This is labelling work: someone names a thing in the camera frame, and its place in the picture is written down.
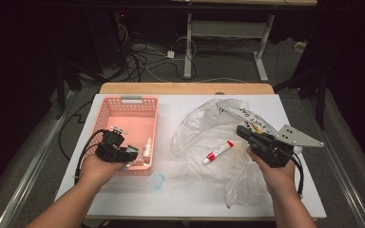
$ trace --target person's left arm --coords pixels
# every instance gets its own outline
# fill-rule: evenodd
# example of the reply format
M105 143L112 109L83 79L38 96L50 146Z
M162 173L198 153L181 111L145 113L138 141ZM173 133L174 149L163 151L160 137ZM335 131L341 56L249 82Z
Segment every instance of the person's left arm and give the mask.
M88 156L82 165L79 181L28 227L80 227L87 211L116 170L124 163L101 161L97 156Z

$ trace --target person's left hand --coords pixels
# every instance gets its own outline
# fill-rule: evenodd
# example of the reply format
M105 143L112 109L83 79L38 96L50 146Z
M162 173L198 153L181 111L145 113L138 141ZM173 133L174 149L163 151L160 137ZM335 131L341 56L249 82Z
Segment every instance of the person's left hand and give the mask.
M96 188L107 183L114 172L126 166L121 162L106 162L99 159L95 154L89 155L82 164L79 182L86 182Z

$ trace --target plastic bag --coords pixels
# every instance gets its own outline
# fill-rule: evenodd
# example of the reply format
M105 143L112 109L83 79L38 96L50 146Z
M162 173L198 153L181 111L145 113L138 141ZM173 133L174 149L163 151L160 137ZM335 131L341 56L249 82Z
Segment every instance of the plastic bag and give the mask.
M266 194L265 181L259 166L245 150L247 141L236 133L238 125L269 134L277 131L262 117L251 112L248 103L236 99L213 99L192 111L180 124L170 144L171 153L183 156L196 177L224 191L226 206L253 205ZM221 143L234 146L214 161L203 159Z

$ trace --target blue circular mark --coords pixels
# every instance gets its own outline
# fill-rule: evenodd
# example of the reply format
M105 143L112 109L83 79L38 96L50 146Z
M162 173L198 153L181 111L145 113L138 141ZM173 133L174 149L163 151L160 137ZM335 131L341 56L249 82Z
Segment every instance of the blue circular mark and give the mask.
M149 180L150 186L155 190L161 189L163 186L163 182L164 182L163 174L153 174Z

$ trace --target plastic basket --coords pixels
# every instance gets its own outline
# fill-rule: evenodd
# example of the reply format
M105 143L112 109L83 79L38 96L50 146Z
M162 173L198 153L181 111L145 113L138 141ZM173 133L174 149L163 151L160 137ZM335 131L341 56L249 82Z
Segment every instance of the plastic basket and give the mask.
M139 149L136 161L117 171L115 175L151 175L157 117L157 97L122 95L103 98L91 134L100 129L111 130L111 126L114 125L127 132L123 134L125 141L121 146L133 145ZM102 138L102 134L97 135L89 146L101 142ZM150 159L149 162L144 162L144 146L149 138L152 140ZM86 156L93 154L95 150L96 146L93 146L86 152Z

